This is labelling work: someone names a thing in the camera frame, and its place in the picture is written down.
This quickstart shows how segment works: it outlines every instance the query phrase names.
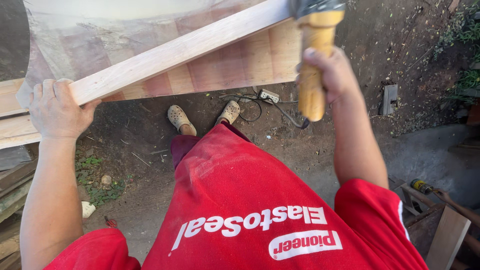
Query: scissors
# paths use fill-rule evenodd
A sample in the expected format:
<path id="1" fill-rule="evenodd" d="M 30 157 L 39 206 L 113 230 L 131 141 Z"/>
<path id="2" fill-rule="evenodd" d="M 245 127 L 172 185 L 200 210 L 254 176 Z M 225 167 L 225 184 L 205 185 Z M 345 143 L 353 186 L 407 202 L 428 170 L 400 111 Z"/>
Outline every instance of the scissors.
<path id="1" fill-rule="evenodd" d="M 105 225 L 109 228 L 117 228 L 117 222 L 115 220 L 108 220 L 107 216 L 105 216 Z"/>

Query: paint can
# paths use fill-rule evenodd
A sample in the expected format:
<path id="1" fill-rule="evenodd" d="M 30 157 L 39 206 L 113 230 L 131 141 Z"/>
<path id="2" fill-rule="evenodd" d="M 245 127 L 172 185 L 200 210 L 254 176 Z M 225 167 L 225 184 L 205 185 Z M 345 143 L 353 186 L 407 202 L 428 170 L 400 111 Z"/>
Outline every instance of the paint can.
<path id="1" fill-rule="evenodd" d="M 428 194 L 432 193 L 432 191 L 433 191 L 433 186 L 425 183 L 424 181 L 422 181 L 418 178 L 413 179 L 412 182 L 410 183 L 410 186 L 413 189 L 418 190 L 425 195 L 428 195 Z"/>

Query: tool handle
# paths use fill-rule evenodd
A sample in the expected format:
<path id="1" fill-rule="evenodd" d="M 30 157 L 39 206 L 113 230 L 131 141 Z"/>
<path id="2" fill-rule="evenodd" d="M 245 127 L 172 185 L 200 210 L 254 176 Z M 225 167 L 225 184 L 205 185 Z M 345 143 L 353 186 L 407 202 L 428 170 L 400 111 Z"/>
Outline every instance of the tool handle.
<path id="1" fill-rule="evenodd" d="M 335 25 L 314 27 L 304 24 L 302 25 L 302 31 L 302 51 L 312 47 L 328 57 L 332 54 Z M 322 73 L 316 67 L 304 63 L 300 68 L 299 81 L 299 110 L 310 122 L 316 122 L 325 113 L 325 90 L 322 85 Z"/>

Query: power strip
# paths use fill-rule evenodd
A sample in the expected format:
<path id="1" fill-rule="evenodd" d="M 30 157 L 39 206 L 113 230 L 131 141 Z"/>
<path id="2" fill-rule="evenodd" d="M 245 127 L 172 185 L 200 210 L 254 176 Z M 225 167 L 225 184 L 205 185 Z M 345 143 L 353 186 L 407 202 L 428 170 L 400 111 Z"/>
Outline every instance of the power strip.
<path id="1" fill-rule="evenodd" d="M 267 91 L 265 89 L 262 89 L 259 96 L 260 96 L 260 98 L 270 98 L 275 103 L 277 103 L 280 100 L 280 95 L 277 95 L 274 92 L 270 92 L 270 91 Z M 264 101 L 268 102 L 270 104 L 273 104 L 271 100 L 265 99 Z"/>

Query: yellow handle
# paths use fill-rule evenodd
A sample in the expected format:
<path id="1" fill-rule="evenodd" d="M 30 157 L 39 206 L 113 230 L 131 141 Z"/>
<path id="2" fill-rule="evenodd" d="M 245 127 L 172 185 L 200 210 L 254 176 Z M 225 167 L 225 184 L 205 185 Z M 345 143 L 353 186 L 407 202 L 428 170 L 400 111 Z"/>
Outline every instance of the yellow handle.
<path id="1" fill-rule="evenodd" d="M 301 18 L 299 22 L 303 32 L 302 52 L 312 47 L 330 56 L 335 40 L 335 27 L 343 19 L 343 14 L 343 11 L 329 11 Z M 325 113 L 322 73 L 316 67 L 303 64 L 299 81 L 299 110 L 310 122 L 316 122 Z"/>

